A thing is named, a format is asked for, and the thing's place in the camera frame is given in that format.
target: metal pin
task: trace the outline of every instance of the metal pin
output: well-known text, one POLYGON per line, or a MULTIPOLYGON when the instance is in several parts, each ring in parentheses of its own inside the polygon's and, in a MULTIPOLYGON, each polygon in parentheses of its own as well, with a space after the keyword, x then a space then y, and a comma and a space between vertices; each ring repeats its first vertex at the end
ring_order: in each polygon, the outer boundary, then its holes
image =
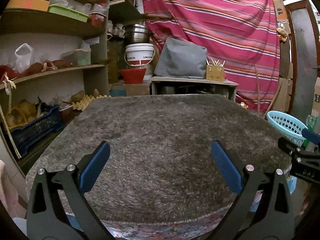
POLYGON ((38 174, 39 174, 39 175, 42 175, 42 174, 44 174, 44 171, 45 171, 45 169, 44 169, 44 168, 41 168, 41 169, 38 170, 38 174))
POLYGON ((73 171, 75 168, 76 168, 76 166, 75 166, 74 164, 69 164, 69 165, 67 166, 67 170, 68 170, 68 171, 73 171))
POLYGON ((276 169, 276 173, 277 173, 278 175, 282 175, 282 174, 283 174, 283 171, 282 171, 281 169, 276 169))
POLYGON ((254 167, 251 164, 248 164, 246 167, 247 171, 254 171, 254 167))

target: stainless steel pot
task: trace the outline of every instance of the stainless steel pot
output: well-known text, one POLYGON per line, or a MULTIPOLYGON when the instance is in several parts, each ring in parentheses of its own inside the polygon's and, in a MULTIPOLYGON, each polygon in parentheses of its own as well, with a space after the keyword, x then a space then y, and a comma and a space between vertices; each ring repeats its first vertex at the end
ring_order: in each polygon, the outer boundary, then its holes
POLYGON ((125 27, 124 38, 130 44, 149 43, 151 31, 141 24, 132 24, 125 27))

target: basket rim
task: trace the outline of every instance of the basket rim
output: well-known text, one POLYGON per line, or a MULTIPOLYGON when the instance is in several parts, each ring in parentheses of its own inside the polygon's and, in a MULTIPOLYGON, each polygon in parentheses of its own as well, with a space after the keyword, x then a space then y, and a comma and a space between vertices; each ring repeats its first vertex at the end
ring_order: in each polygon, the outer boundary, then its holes
POLYGON ((280 112, 280 111, 269 111, 267 113, 267 119, 268 121, 273 124, 274 126, 276 126, 279 130, 281 130, 282 132, 286 133, 287 135, 289 136, 292 136, 292 137, 295 137, 296 139, 300 139, 300 140, 305 140, 305 138, 301 135, 301 134, 298 134, 298 133, 295 133, 295 132, 292 132, 286 128, 284 128, 282 125, 279 125, 275 120, 273 120, 273 118, 270 116, 270 114, 272 113, 279 113, 281 114, 283 117, 289 117, 291 119, 293 119, 295 122, 299 123, 300 126, 303 126, 304 128, 307 128, 307 126, 301 122, 299 119, 295 118, 294 116, 292 115, 289 115, 289 114, 286 114, 286 113, 283 113, 283 112, 280 112))

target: gray plush blanket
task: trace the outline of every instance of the gray plush blanket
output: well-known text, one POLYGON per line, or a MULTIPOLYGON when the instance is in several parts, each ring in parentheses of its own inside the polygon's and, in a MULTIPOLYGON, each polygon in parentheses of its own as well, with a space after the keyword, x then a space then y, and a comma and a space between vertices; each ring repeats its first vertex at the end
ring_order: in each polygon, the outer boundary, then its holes
MULTIPOLYGON (((267 121, 219 95, 101 98, 45 150, 27 175, 27 192, 39 168, 62 170, 105 140, 111 156, 85 194, 101 220, 193 220, 235 198, 211 157, 213 140, 245 164, 273 171, 290 164, 277 147, 280 136, 267 121)), ((72 213, 64 195, 62 202, 72 213)))

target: pot handle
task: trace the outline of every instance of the pot handle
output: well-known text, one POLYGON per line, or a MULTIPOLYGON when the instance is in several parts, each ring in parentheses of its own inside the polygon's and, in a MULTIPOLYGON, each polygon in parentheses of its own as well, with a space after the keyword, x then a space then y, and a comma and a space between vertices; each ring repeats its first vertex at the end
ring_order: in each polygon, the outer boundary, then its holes
POLYGON ((155 54, 156 54, 156 50, 154 50, 154 51, 153 51, 152 59, 151 59, 151 60, 149 60, 149 62, 148 62, 148 63, 145 63, 145 64, 139 64, 139 65, 131 65, 131 64, 129 64, 129 63, 127 62, 127 59, 125 58, 126 53, 124 54, 124 60, 125 60, 125 62, 126 62, 129 66, 131 66, 131 67, 142 67, 142 66, 145 66, 145 65, 150 64, 150 63, 151 63, 151 61, 153 61, 153 58, 155 57, 155 54))

